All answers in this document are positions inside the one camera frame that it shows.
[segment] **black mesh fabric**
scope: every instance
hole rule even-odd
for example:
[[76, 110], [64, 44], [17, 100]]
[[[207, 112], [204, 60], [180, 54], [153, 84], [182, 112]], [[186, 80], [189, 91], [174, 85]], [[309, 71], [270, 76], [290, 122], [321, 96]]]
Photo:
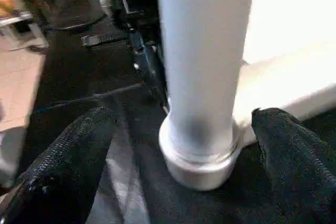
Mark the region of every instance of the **black mesh fabric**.
[[336, 151], [279, 109], [254, 111], [253, 129], [274, 203], [295, 223], [335, 223]]

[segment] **tile floor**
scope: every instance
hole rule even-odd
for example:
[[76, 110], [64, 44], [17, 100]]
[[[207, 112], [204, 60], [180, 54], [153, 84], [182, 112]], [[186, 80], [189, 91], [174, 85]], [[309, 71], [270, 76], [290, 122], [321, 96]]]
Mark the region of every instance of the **tile floor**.
[[27, 124], [44, 62], [41, 54], [8, 48], [0, 37], [0, 132]]

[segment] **white pipe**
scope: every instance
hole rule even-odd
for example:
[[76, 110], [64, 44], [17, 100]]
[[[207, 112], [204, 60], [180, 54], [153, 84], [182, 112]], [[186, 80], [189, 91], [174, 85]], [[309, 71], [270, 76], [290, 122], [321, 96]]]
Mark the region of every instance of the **white pipe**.
[[230, 175], [232, 111], [251, 0], [159, 0], [171, 112], [160, 147], [172, 175], [199, 190]]
[[336, 37], [268, 61], [242, 66], [234, 119], [244, 133], [242, 145], [256, 141], [251, 113], [281, 108], [300, 120], [336, 105]]

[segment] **pvc pipe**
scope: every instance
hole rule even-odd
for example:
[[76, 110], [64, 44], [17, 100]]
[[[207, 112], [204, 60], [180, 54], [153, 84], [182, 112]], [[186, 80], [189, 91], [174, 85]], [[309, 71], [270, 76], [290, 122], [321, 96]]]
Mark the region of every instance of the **pvc pipe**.
[[159, 0], [171, 111], [167, 167], [187, 187], [227, 179], [239, 154], [233, 106], [251, 0]]

